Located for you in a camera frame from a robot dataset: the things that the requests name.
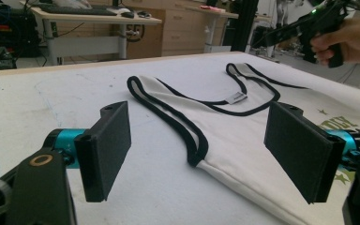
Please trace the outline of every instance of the desk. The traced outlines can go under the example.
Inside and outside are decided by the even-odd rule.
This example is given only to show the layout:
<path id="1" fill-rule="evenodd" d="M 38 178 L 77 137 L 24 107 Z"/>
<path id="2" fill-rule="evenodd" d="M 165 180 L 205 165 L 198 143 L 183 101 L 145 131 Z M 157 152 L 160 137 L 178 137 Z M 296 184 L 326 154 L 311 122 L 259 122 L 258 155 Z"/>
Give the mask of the desk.
<path id="1" fill-rule="evenodd" d="M 248 62 L 360 111 L 358 89 L 239 52 L 1 70 L 0 176 L 37 151 L 53 129 L 90 128 L 100 108 L 127 100 L 132 146 L 108 201 L 85 202 L 80 172 L 67 170 L 79 224 L 284 224 L 188 166 L 183 141 L 127 89 L 129 76 L 144 75 L 175 84 L 194 98 L 227 97 L 239 88 L 220 79 L 230 62 Z"/>
<path id="2" fill-rule="evenodd" d="M 190 10 L 190 11 L 201 12 L 210 18 L 210 23 L 208 25 L 209 31 L 206 35 L 205 47 L 204 47 L 204 51 L 203 51 L 204 53 L 220 53 L 220 52 L 229 52 L 230 51 L 231 47 L 229 48 L 229 46 L 212 46 L 213 36 L 215 34 L 215 27 L 216 27 L 216 23 L 218 22 L 218 19 L 220 19 L 220 18 L 238 19 L 238 14 L 234 14 L 234 13 L 230 13 L 230 12 L 217 12 L 214 10 L 201 9 L 198 7 L 185 7 L 185 9 Z"/>
<path id="3" fill-rule="evenodd" d="M 229 52 L 231 50 L 231 46 L 212 46 L 213 35 L 215 32 L 215 27 L 216 27 L 216 23 L 217 23 L 218 19 L 220 19 L 220 18 L 238 19 L 238 14 L 231 13 L 231 12 L 217 12 L 217 11 L 213 11 L 213 10 L 201 9 L 198 7 L 185 7 L 185 9 L 191 10 L 191 11 L 196 11 L 196 12 L 201 12 L 210 18 L 210 23 L 208 25 L 209 32 L 207 33 L 207 36 L 206 36 L 205 48 L 203 51 L 204 53 L 220 53 L 220 52 Z M 264 16 L 264 15 L 256 15 L 249 38 L 247 39 L 246 53 L 249 52 L 250 41 L 251 41 L 254 29 L 256 29 L 256 23 L 260 22 L 260 21 L 270 22 L 271 18 L 268 16 Z M 223 31 L 223 36 L 222 36 L 221 42 L 224 39 L 225 26 L 223 29 L 224 29 L 224 31 Z"/>
<path id="4" fill-rule="evenodd" d="M 127 24 L 156 25 L 162 23 L 161 20 L 150 18 L 140 18 L 135 15 L 134 19 L 121 16 L 90 16 L 90 15 L 67 15 L 51 14 L 42 11 L 38 7 L 31 7 L 36 17 L 43 21 L 43 27 L 46 42 L 49 48 L 49 55 L 52 64 L 57 65 L 57 57 L 87 55 L 87 54 L 104 54 L 119 53 L 119 58 L 127 58 Z M 110 23 L 119 24 L 120 36 L 117 37 L 54 37 L 51 27 L 52 22 L 68 23 Z"/>

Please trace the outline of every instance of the floor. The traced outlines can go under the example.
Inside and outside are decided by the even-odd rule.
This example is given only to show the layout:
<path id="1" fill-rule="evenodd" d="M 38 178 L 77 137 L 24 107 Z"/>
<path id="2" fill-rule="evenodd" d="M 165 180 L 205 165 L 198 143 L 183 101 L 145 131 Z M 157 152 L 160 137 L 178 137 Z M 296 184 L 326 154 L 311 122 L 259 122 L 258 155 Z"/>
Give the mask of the floor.
<path id="1" fill-rule="evenodd" d="M 297 68 L 311 74 L 324 77 L 332 81 L 344 83 L 350 86 L 358 87 L 360 84 L 360 64 L 344 64 L 341 67 L 328 68 L 318 64 L 309 63 L 299 55 L 292 52 L 286 51 L 274 51 L 273 57 L 271 58 L 281 64 L 288 65 L 292 68 Z M 80 64 L 80 63 L 91 63 L 96 62 L 84 58 L 82 61 L 75 61 L 69 58 L 64 64 Z M 46 49 L 42 49 L 42 55 L 37 58 L 19 58 L 16 62 L 18 68 L 35 68 L 35 67 L 46 67 L 50 66 Z"/>

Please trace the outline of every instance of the drawer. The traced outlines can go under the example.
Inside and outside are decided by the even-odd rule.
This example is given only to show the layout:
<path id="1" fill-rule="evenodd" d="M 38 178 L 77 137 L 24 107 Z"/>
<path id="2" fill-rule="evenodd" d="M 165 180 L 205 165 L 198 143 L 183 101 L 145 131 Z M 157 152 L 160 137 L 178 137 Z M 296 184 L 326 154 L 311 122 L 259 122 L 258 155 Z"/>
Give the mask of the drawer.
<path id="1" fill-rule="evenodd" d="M 182 10 L 166 10 L 165 30 L 190 31 L 193 24 L 193 13 Z"/>
<path id="2" fill-rule="evenodd" d="M 190 32 L 164 31 L 162 50 L 189 49 L 190 42 Z"/>
<path id="3" fill-rule="evenodd" d="M 181 10 L 184 9 L 184 7 L 199 7 L 200 5 L 202 5 L 202 3 L 193 2 L 189 0 L 162 1 L 162 7 L 165 9 Z"/>
<path id="4" fill-rule="evenodd" d="M 126 0 L 124 1 L 124 5 L 127 7 L 161 9 L 162 1 L 166 0 Z"/>
<path id="5" fill-rule="evenodd" d="M 165 31 L 163 33 L 163 50 L 203 49 L 205 36 L 192 32 Z"/>

